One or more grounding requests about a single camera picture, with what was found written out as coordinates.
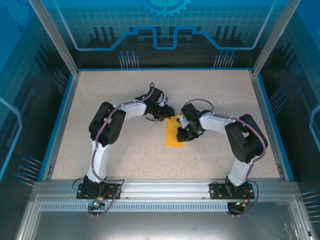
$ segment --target speckled tabletop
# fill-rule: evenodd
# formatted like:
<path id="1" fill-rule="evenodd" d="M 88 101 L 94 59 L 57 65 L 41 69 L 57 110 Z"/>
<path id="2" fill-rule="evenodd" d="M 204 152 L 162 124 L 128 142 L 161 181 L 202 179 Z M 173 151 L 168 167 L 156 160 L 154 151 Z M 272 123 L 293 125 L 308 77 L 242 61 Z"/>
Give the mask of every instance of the speckled tabletop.
<path id="1" fill-rule="evenodd" d="M 83 177 L 89 168 L 92 145 L 88 127 L 102 102 L 119 104 L 149 90 L 162 90 L 176 113 L 185 102 L 203 98 L 214 112 L 227 116 L 253 116 L 267 136 L 247 70 L 142 70 L 81 72 L 68 116 L 52 179 Z M 204 102 L 194 102 L 202 111 Z M 123 124 L 107 164 L 108 178 L 207 179 L 225 178 L 234 155 L 226 135 L 206 131 L 183 148 L 165 147 L 166 122 L 134 117 Z M 278 178 L 271 147 L 251 172 L 254 178 Z"/>

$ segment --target transparent acrylic wall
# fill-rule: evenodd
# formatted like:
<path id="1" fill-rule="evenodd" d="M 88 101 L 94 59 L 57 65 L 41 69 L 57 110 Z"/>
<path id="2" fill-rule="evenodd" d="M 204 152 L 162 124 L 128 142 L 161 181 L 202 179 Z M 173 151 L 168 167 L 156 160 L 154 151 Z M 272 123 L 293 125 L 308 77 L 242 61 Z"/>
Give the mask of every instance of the transparent acrylic wall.
<path id="1" fill-rule="evenodd" d="M 302 0 L 261 71 L 301 193 L 320 192 L 320 2 Z M 312 221 L 315 194 L 305 197 Z M 320 234 L 320 225 L 314 222 Z"/>
<path id="2" fill-rule="evenodd" d="M 0 0 L 2 240 L 14 238 L 69 77 L 69 70 L 29 2 Z"/>
<path id="3" fill-rule="evenodd" d="M 287 0 L 44 0 L 79 68 L 251 68 Z"/>
<path id="4" fill-rule="evenodd" d="M 32 240 L 298 240 L 285 202 L 260 202 L 249 216 L 226 212 L 40 212 Z"/>

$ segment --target metal frame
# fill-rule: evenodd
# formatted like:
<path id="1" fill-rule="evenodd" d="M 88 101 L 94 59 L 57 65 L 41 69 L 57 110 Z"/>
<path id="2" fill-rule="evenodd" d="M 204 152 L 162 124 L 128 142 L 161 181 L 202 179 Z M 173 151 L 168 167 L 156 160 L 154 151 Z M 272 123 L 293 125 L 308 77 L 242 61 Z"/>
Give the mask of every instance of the metal frame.
<path id="1" fill-rule="evenodd" d="M 266 41 L 259 57 L 257 58 L 252 68 L 254 77 L 258 76 L 258 74 L 260 73 L 262 67 L 264 66 L 269 55 L 274 49 L 278 39 L 281 37 L 292 15 L 296 11 L 296 8 L 298 7 L 300 1 L 301 0 L 288 0 L 288 3 L 284 7 L 278 21 L 276 22 L 268 40 Z"/>
<path id="2" fill-rule="evenodd" d="M 77 77 L 73 77 L 71 80 L 69 80 L 69 83 L 65 92 L 65 96 L 63 96 L 60 110 L 59 110 L 56 122 L 54 124 L 54 129 L 50 138 L 50 142 L 48 144 L 48 148 L 44 156 L 38 181 L 46 181 L 48 179 L 50 167 L 57 160 L 61 141 L 67 125 L 69 112 L 70 112 L 71 105 L 76 93 L 79 77 L 80 77 L 80 73 L 77 75 Z"/>
<path id="3" fill-rule="evenodd" d="M 255 179 L 259 185 L 260 202 L 286 202 L 291 206 L 292 217 L 301 240 L 309 240 L 309 226 L 306 221 L 306 210 L 296 182 L 285 182 L 279 179 Z M 209 184 L 213 181 L 223 183 L 224 179 L 188 179 L 188 180 L 128 180 L 124 183 L 120 200 L 116 203 L 141 203 L 153 205 L 157 203 L 225 203 L 227 200 L 210 200 Z M 90 200 L 77 200 L 70 180 L 52 180 L 34 184 L 17 240 L 31 239 L 35 230 L 39 212 L 44 211 L 42 204 L 79 204 L 90 203 Z M 72 212 L 83 212 L 83 209 Z"/>
<path id="4" fill-rule="evenodd" d="M 266 132 L 269 137 L 269 142 L 271 145 L 271 149 L 272 149 L 272 152 L 274 155 L 275 162 L 281 168 L 279 173 L 280 173 L 280 175 L 281 174 L 283 175 L 284 180 L 292 181 L 293 180 L 292 172 L 290 169 L 289 169 L 290 173 L 288 173 L 288 171 L 287 171 L 285 161 L 284 161 L 284 156 L 283 156 L 283 153 L 280 149 L 280 144 L 279 144 L 277 136 L 276 136 L 275 128 L 273 127 L 273 124 L 272 124 L 270 112 L 268 111 L 266 99 L 264 98 L 262 87 L 261 87 L 259 80 L 258 80 L 258 76 L 253 76 L 253 74 L 251 74 L 250 78 L 251 78 L 253 89 L 254 89 L 254 92 L 256 95 L 256 99 L 257 99 L 257 102 L 258 102 L 258 105 L 259 105 L 259 108 L 261 111 L 262 119 L 264 121 L 265 129 L 266 129 Z"/>
<path id="5" fill-rule="evenodd" d="M 79 72 L 78 67 L 75 61 L 73 60 L 64 40 L 62 39 L 43 2 L 41 0 L 29 0 L 29 3 L 31 4 L 44 29 L 51 38 L 54 46 L 58 50 L 70 73 L 73 76 L 77 77 Z"/>

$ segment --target robotic arm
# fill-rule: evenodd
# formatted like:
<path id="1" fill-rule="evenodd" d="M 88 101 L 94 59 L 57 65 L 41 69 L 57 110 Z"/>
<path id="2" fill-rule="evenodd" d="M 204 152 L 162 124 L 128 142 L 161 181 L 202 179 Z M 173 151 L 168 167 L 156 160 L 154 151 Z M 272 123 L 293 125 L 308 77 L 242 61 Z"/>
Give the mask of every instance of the robotic arm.
<path id="1" fill-rule="evenodd" d="M 107 177 L 106 168 L 109 152 L 112 144 L 114 144 L 118 139 L 125 120 L 147 114 L 153 115 L 155 121 L 162 121 L 164 118 L 175 116 L 175 110 L 166 104 L 168 97 L 164 95 L 161 90 L 155 87 L 150 97 L 145 101 L 141 101 L 149 93 L 136 97 L 135 100 L 137 102 L 125 104 L 114 112 L 108 125 L 106 125 L 99 135 L 97 149 L 95 142 L 96 136 L 108 116 L 116 107 L 119 107 L 119 105 L 104 102 L 95 114 L 89 126 L 89 132 L 92 140 L 92 155 L 96 150 L 94 157 L 94 171 L 100 179 L 106 179 Z M 101 196 L 105 191 L 105 184 L 99 178 L 94 175 L 92 164 L 90 164 L 89 170 L 83 180 L 86 192 L 92 196 L 90 198 Z"/>
<path id="2" fill-rule="evenodd" d="M 254 160 L 263 153 L 262 142 L 255 133 L 243 124 L 230 118 L 218 117 L 218 115 L 212 114 L 209 110 L 199 112 L 192 103 L 185 105 L 181 113 L 178 116 L 178 120 L 182 125 L 182 127 L 178 128 L 177 133 L 179 142 L 196 139 L 206 130 L 227 135 L 235 160 L 231 172 L 225 178 L 225 190 L 230 197 L 237 194 L 237 189 L 240 189 L 246 183 L 248 171 L 251 170 Z M 262 137 L 265 146 L 268 146 L 266 138 L 252 116 L 245 114 L 238 119 L 254 128 Z"/>

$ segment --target purple cable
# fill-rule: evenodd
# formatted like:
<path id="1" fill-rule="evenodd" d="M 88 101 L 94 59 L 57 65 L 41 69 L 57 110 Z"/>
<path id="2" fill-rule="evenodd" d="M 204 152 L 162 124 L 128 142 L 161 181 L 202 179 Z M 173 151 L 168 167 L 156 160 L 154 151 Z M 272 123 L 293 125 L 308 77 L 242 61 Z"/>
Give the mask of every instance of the purple cable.
<path id="1" fill-rule="evenodd" d="M 241 119 L 239 118 L 236 118 L 236 117 L 232 117 L 232 116 L 223 116 L 223 115 L 218 115 L 218 114 L 215 114 L 213 113 L 212 114 L 213 116 L 219 118 L 219 119 L 225 119 L 225 120 L 233 120 L 233 121 L 237 121 L 243 125 L 245 125 L 248 129 L 250 129 L 256 136 L 257 138 L 260 140 L 261 144 L 262 144 L 262 147 L 263 147 L 263 152 L 262 154 L 257 157 L 256 159 L 254 159 L 252 161 L 252 164 L 250 165 L 249 167 L 249 170 L 248 172 L 246 173 L 246 176 L 245 178 L 248 179 L 249 175 L 250 175 L 250 172 L 252 170 L 252 168 L 254 167 L 254 163 L 256 163 L 257 161 L 259 161 L 260 159 L 262 159 L 265 155 L 266 155 L 266 151 L 267 151 L 267 147 L 266 147 L 266 144 L 265 144 L 265 141 L 263 140 L 262 136 L 252 127 L 250 126 L 248 123 L 246 123 L 245 121 L 242 121 Z"/>
<path id="2" fill-rule="evenodd" d="M 97 135 L 95 136 L 95 148 L 94 148 L 94 151 L 93 151 L 93 154 L 92 154 L 92 159 L 91 159 L 91 168 L 92 168 L 92 173 L 93 175 L 99 179 L 101 182 L 104 182 L 106 184 L 113 184 L 113 183 L 118 183 L 118 182 L 122 182 L 120 187 L 118 188 L 118 190 L 116 191 L 112 201 L 110 202 L 109 206 L 106 208 L 105 211 L 103 211 L 102 213 L 100 214 L 97 214 L 97 216 L 99 215 L 103 215 L 105 214 L 112 206 L 112 204 L 114 203 L 114 201 L 116 200 L 116 197 L 118 196 L 118 194 L 120 193 L 121 191 L 121 188 L 123 187 L 124 183 L 125 183 L 125 180 L 124 179 L 119 179 L 119 180 L 105 180 L 101 177 L 99 177 L 95 171 L 95 157 L 96 157 L 96 153 L 97 153 L 97 150 L 98 150 L 98 147 L 99 147 L 99 142 L 98 142 L 98 139 L 100 137 L 100 134 L 102 133 L 102 131 L 105 129 L 105 127 L 107 126 L 108 122 L 110 121 L 111 117 L 115 114 L 115 112 L 122 108 L 123 106 L 125 105 L 128 105 L 128 104 L 137 104 L 137 103 L 142 103 L 144 102 L 145 100 L 147 100 L 148 98 L 151 97 L 152 93 L 154 92 L 155 90 L 155 84 L 153 82 L 150 83 L 150 90 L 149 90 L 149 93 L 147 94 L 146 97 L 144 97 L 143 99 L 141 100 L 134 100 L 134 101 L 128 101 L 128 102 L 125 102 L 123 104 L 120 104 L 119 106 L 117 106 L 115 109 L 113 109 L 111 111 L 111 113 L 109 114 L 109 116 L 106 118 L 106 120 L 104 121 L 103 125 L 101 126 L 100 130 L 98 131 Z M 92 212 L 91 212 L 91 208 L 92 208 L 93 205 L 90 205 L 89 206 L 89 209 L 88 209 L 88 213 L 93 215 Z"/>
<path id="3" fill-rule="evenodd" d="M 262 138 L 262 136 L 252 127 L 250 126 L 248 123 L 246 123 L 245 121 L 242 121 L 241 119 L 239 118 L 236 118 L 236 117 L 232 117 L 232 116 L 223 116 L 223 115 L 218 115 L 218 114 L 215 114 L 213 111 L 214 111 L 214 105 L 208 101 L 208 100 L 205 100 L 205 99 L 202 99 L 202 98 L 195 98 L 195 99 L 192 99 L 192 100 L 189 100 L 187 101 L 183 106 L 193 102 L 193 101 L 203 101 L 203 102 L 206 102 L 208 104 L 211 105 L 211 112 L 212 112 L 212 115 L 215 116 L 216 118 L 219 118 L 219 119 L 225 119 L 225 120 L 233 120 L 233 121 L 237 121 L 243 125 L 245 125 L 247 128 L 249 128 L 256 136 L 257 138 L 260 140 L 261 144 L 262 144 L 262 147 L 263 147 L 263 152 L 262 154 L 257 157 L 255 160 L 252 161 L 252 164 L 250 165 L 249 167 L 249 170 L 248 172 L 246 173 L 246 176 L 245 178 L 248 179 L 249 177 L 249 174 L 252 170 L 252 168 L 254 167 L 254 163 L 256 163 L 257 161 L 259 161 L 260 159 L 262 159 L 265 155 L 266 155 L 266 150 L 267 150 L 267 146 Z"/>

